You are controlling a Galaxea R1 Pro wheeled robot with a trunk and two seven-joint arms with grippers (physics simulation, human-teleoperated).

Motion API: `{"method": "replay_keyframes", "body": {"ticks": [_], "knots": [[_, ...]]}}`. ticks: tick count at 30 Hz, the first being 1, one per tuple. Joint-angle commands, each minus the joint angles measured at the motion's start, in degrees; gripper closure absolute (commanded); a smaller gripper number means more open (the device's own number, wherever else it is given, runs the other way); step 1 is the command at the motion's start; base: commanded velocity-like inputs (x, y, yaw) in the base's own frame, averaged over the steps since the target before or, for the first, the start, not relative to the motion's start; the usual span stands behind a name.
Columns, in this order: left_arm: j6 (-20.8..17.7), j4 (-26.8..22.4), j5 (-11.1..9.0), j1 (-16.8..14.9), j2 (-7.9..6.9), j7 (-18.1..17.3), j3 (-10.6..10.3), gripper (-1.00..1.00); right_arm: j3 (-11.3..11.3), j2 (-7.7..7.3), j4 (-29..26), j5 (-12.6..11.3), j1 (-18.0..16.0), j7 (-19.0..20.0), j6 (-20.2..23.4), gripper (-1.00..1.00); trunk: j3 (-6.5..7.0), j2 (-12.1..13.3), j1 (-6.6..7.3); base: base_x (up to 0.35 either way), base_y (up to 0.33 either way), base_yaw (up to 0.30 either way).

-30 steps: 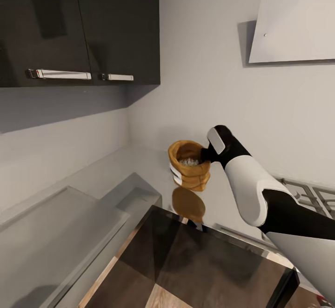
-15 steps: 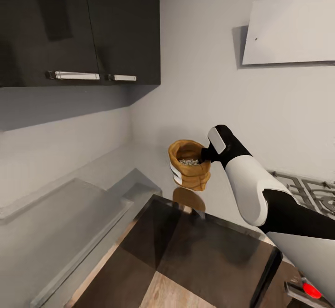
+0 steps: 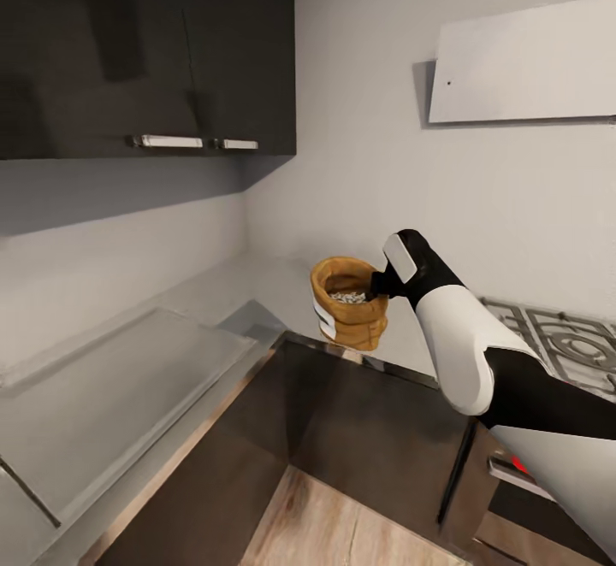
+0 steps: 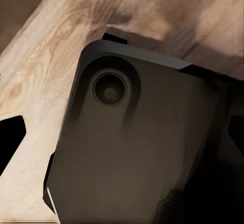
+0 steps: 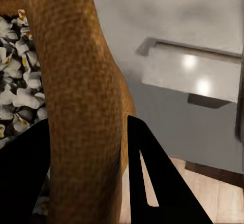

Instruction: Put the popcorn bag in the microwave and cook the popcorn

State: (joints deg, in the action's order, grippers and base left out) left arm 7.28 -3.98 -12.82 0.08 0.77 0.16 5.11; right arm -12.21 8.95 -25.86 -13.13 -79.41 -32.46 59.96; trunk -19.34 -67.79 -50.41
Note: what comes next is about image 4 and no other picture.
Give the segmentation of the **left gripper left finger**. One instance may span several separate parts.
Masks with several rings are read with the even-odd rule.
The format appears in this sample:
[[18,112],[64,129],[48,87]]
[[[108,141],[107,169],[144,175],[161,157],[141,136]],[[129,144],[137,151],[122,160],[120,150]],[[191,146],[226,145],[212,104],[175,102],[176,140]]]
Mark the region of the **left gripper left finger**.
[[0,176],[26,135],[21,115],[0,121]]

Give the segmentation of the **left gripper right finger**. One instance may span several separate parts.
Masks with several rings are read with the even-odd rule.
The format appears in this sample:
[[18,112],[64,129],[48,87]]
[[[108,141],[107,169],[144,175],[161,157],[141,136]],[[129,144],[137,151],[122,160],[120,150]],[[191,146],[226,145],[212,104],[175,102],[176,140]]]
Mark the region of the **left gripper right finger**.
[[231,117],[228,134],[244,156],[244,117],[237,115]]

